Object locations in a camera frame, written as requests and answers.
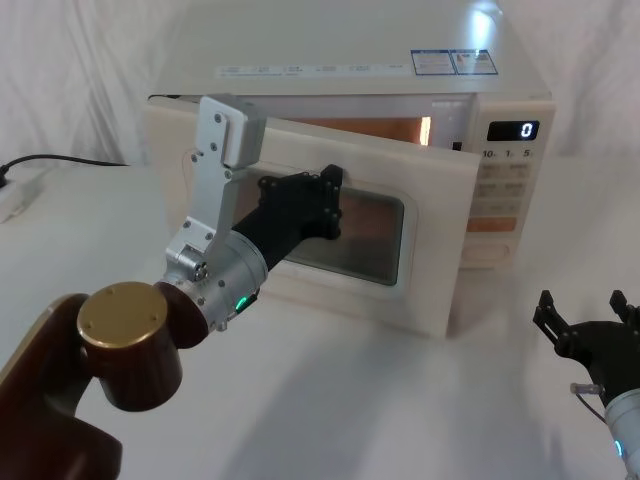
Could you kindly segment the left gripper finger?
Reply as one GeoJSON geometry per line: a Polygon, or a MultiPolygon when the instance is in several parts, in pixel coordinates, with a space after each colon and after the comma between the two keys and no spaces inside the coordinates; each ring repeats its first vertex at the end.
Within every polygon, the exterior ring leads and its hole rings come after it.
{"type": "Polygon", "coordinates": [[[337,239],[340,236],[343,174],[341,167],[330,164],[308,183],[304,208],[304,239],[337,239]]]}
{"type": "Polygon", "coordinates": [[[264,175],[257,181],[261,204],[330,204],[335,189],[335,166],[327,165],[319,173],[303,171],[283,177],[264,175]]]}

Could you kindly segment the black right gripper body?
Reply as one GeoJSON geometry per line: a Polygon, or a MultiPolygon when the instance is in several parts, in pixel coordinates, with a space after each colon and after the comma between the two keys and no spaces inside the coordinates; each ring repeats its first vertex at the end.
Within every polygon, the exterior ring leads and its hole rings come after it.
{"type": "Polygon", "coordinates": [[[626,324],[592,321],[570,325],[558,335],[554,350],[585,367],[592,383],[602,388],[602,401],[639,388],[639,331],[626,324]]]}

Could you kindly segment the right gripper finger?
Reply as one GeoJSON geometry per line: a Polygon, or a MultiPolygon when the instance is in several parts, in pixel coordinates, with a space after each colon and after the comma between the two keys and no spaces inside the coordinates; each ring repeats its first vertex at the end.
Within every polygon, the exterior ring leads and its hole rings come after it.
{"type": "Polygon", "coordinates": [[[555,309],[554,299],[549,290],[541,292],[533,322],[552,343],[557,355],[568,356],[571,353],[573,342],[569,325],[555,309]]]}
{"type": "Polygon", "coordinates": [[[639,307],[630,304],[621,290],[614,290],[609,305],[620,321],[630,327],[639,327],[639,307]]]}

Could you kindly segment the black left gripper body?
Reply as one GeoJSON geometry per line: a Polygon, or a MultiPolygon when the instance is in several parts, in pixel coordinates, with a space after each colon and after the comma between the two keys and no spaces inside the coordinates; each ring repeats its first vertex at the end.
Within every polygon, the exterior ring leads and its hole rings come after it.
{"type": "Polygon", "coordinates": [[[324,236],[326,209],[312,194],[263,194],[233,231],[258,249],[271,271],[304,240],[324,236]]]}

